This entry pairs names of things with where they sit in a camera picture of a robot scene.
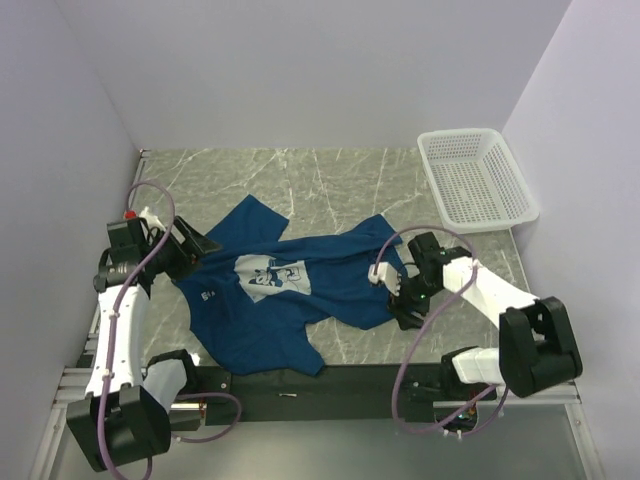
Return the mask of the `blue cartoon print t-shirt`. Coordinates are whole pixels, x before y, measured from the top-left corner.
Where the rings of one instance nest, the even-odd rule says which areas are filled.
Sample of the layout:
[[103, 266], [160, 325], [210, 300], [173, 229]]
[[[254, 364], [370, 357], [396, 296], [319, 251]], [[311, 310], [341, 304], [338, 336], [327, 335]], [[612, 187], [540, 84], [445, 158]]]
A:
[[381, 215], [341, 234], [282, 239], [289, 221], [252, 195], [208, 233], [221, 250], [176, 286], [190, 330], [209, 355], [237, 375], [324, 366], [306, 327], [329, 317], [362, 330], [392, 315], [388, 292], [368, 280], [377, 259], [406, 271], [402, 240]]

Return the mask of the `white plastic perforated basket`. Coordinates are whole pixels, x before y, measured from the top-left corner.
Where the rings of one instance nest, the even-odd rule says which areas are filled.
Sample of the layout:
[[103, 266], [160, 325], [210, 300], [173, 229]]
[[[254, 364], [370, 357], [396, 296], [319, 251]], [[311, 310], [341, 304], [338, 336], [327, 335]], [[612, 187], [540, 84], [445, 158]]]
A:
[[417, 138], [444, 227], [460, 234], [509, 230], [540, 214], [502, 135], [491, 128], [426, 132]]

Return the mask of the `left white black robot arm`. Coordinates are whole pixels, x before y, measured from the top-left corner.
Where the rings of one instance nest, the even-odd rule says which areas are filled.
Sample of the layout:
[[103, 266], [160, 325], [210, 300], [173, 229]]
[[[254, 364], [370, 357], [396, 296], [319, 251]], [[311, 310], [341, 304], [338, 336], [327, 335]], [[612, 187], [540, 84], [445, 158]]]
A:
[[141, 325], [158, 275], [183, 280], [220, 244], [182, 217], [165, 227], [148, 211], [130, 212], [107, 226], [110, 245], [98, 262], [98, 346], [83, 399], [71, 403], [66, 421], [96, 472], [150, 459], [168, 451], [169, 412], [176, 397], [197, 384], [185, 350], [141, 363]]

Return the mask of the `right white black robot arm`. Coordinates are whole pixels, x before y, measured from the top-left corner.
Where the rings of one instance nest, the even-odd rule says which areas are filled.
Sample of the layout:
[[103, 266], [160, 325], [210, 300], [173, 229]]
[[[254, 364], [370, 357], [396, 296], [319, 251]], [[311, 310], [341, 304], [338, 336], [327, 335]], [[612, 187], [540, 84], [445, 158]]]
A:
[[498, 331], [491, 348], [465, 347], [441, 358], [439, 385], [448, 395], [482, 385], [501, 385], [519, 398], [573, 381], [583, 362], [568, 311], [556, 297], [521, 290], [476, 260], [462, 246], [442, 247], [431, 232], [409, 243], [417, 272], [406, 276], [382, 259], [369, 269], [384, 285], [387, 308], [401, 329], [419, 329], [433, 296], [448, 291], [480, 312]]

